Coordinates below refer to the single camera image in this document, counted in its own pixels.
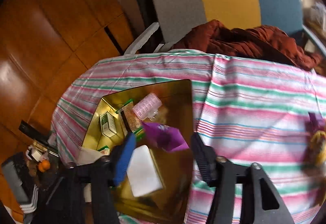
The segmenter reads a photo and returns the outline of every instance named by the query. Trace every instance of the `orange fruit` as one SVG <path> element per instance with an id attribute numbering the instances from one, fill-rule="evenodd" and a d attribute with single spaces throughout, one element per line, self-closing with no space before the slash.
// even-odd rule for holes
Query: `orange fruit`
<path id="1" fill-rule="evenodd" d="M 42 164 L 42 167 L 44 168 L 44 170 L 48 170 L 51 168 L 51 164 L 48 160 L 42 161 L 41 164 Z"/>
<path id="2" fill-rule="evenodd" d="M 39 163 L 38 168 L 39 168 L 39 171 L 40 171 L 40 172 L 45 172 L 45 169 L 43 168 L 41 162 Z"/>

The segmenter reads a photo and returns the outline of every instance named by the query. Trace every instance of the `purple wrapper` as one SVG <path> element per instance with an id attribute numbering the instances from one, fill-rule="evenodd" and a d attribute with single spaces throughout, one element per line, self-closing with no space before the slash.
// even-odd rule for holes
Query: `purple wrapper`
<path id="1" fill-rule="evenodd" d="M 166 152 L 189 149 L 179 129 L 158 123 L 142 122 L 146 138 Z"/>
<path id="2" fill-rule="evenodd" d="M 316 113 L 308 113 L 310 122 L 311 122 L 311 127 L 313 133 L 315 133 L 318 130 L 324 131 L 325 128 L 325 120 L 322 117 L 322 114 L 316 114 Z"/>

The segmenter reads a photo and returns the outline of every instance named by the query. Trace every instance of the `table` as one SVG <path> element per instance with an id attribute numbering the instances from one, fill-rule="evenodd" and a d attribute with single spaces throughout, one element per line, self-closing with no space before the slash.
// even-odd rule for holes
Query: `table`
<path id="1" fill-rule="evenodd" d="M 191 79 L 196 131 L 234 163 L 259 162 L 295 223 L 310 223 L 321 173 L 304 162 L 308 111 L 326 115 L 326 78 L 298 68 L 219 54 L 160 53 L 104 59 L 76 79 L 53 113 L 51 139 L 63 162 L 76 161 L 101 97 L 162 81 Z M 214 189 L 194 167 L 185 224 L 205 223 Z M 239 222 L 241 186 L 233 223 Z M 146 223 L 120 216 L 121 223 Z"/>

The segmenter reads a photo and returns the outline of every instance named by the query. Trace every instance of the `small green and white box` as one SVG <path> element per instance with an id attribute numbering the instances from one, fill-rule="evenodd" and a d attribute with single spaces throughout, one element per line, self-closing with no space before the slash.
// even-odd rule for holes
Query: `small green and white box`
<path id="1" fill-rule="evenodd" d="M 117 133 L 117 130 L 115 128 L 115 119 L 109 112 L 100 115 L 100 123 L 102 134 L 104 136 L 110 138 Z"/>

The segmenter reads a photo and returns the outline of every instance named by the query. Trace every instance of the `gold box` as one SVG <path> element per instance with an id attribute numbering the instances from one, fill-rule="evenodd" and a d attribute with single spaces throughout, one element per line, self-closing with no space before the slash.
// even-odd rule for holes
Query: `gold box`
<path id="1" fill-rule="evenodd" d="M 115 112 L 129 99 L 138 103 L 149 93 L 155 93 L 168 109 L 166 125 L 180 130 L 190 146 L 193 133 L 192 90 L 190 80 L 161 82 L 140 86 L 102 97 L 84 138 L 83 147 L 100 149 L 107 145 L 113 149 L 123 142 L 124 134 L 119 115 Z M 102 135 L 99 116 L 108 111 L 115 119 L 117 134 L 108 138 Z M 155 223 L 183 223 L 192 178 L 193 156 L 190 149 L 167 153 L 152 146 L 146 137 L 137 147 L 147 145 L 164 188 L 143 197 L 135 198 L 126 176 L 112 191 L 117 211 Z"/>

